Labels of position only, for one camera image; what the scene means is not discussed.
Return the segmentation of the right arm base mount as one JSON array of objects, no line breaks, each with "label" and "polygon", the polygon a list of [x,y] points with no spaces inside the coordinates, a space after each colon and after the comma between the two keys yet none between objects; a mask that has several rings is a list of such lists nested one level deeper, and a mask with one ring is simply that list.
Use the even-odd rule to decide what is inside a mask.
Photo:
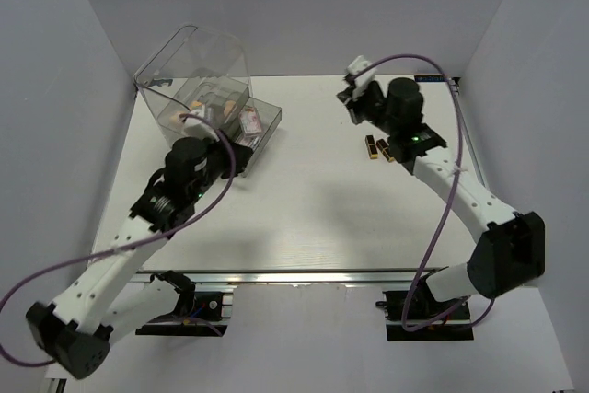
[{"label": "right arm base mount", "polygon": [[[468,302],[450,315],[446,315],[427,327],[408,332],[401,326],[401,313],[407,291],[386,291],[383,298],[375,302],[375,307],[385,316],[387,340],[389,342],[427,342],[427,341],[473,341],[474,333],[470,327],[471,317]],[[407,324],[416,326],[446,311],[456,300],[444,303],[428,302],[416,295],[410,303]]]}]

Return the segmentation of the clear acrylic makeup organizer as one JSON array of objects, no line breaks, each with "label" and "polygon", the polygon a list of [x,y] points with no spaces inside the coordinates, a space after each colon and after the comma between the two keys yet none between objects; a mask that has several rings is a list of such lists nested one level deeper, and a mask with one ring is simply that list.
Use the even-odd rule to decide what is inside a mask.
[{"label": "clear acrylic makeup organizer", "polygon": [[[178,111],[188,114],[194,100],[210,106],[214,117],[210,127],[223,131],[230,141],[253,150],[242,177],[252,172],[282,120],[280,107],[254,98],[241,41],[222,31],[192,24],[179,27],[140,66],[133,81],[168,144],[185,136],[182,125],[169,123],[171,114]],[[229,118],[223,115],[227,100],[237,103],[236,111]],[[262,134],[242,133],[239,113],[244,107],[257,110]]]}]

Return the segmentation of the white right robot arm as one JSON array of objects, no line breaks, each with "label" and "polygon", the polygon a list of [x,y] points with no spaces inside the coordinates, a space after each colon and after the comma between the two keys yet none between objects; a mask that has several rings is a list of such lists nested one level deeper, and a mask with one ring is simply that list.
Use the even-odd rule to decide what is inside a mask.
[{"label": "white right robot arm", "polygon": [[353,123],[368,121],[387,135],[389,154],[450,204],[475,242],[467,262],[420,279],[415,305],[423,316],[439,317],[460,297],[494,299],[544,274],[544,221],[516,211],[456,166],[446,140],[423,120],[417,82],[396,78],[383,90],[375,80],[352,80],[339,99]]}]

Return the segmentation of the beige small makeup sponge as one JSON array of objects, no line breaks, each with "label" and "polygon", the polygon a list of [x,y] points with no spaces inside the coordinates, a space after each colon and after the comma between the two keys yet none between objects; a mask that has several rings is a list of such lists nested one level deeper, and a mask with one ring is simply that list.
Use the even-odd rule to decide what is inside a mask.
[{"label": "beige small makeup sponge", "polygon": [[234,100],[227,100],[225,102],[225,107],[223,111],[223,115],[225,118],[229,118],[237,109],[237,103]]}]

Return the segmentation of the pink clear eyelash box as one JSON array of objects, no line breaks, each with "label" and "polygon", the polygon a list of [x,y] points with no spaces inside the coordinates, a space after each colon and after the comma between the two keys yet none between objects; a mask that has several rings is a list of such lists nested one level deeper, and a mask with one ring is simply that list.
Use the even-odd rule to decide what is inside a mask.
[{"label": "pink clear eyelash box", "polygon": [[263,133],[263,126],[255,108],[244,107],[239,113],[239,122],[245,136],[256,136]]}]

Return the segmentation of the black gold lipstick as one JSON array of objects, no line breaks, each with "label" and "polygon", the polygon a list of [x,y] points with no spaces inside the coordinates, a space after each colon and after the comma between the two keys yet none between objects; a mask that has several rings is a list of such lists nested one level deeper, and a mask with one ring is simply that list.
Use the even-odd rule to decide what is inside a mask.
[{"label": "black gold lipstick", "polygon": [[367,149],[367,153],[370,159],[377,159],[378,158],[378,149],[376,147],[375,138],[373,135],[368,134],[364,138],[365,145]]},{"label": "black gold lipstick", "polygon": [[378,139],[376,141],[376,148],[388,163],[395,162],[395,158],[390,154],[389,145],[385,139]]}]

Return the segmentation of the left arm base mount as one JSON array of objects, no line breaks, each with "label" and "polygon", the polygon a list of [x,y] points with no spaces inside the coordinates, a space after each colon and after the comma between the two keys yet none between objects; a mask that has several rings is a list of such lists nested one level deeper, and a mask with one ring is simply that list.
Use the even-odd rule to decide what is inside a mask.
[{"label": "left arm base mount", "polygon": [[145,285],[169,283],[178,299],[174,308],[135,331],[136,336],[223,337],[231,318],[233,293],[229,289],[206,288],[187,275],[174,271],[149,275]]}]

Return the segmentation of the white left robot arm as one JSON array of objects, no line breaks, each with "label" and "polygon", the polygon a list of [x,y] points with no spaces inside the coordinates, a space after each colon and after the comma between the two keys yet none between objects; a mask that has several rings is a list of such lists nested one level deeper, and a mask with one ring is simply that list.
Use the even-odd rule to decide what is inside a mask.
[{"label": "white left robot arm", "polygon": [[159,318],[197,310],[195,285],[184,274],[158,272],[138,294],[116,299],[140,267],[191,219],[197,201],[218,179],[242,173],[253,155],[233,141],[185,137],[148,180],[111,248],[47,305],[37,302],[26,320],[35,342],[75,379],[92,375],[111,346]]}]

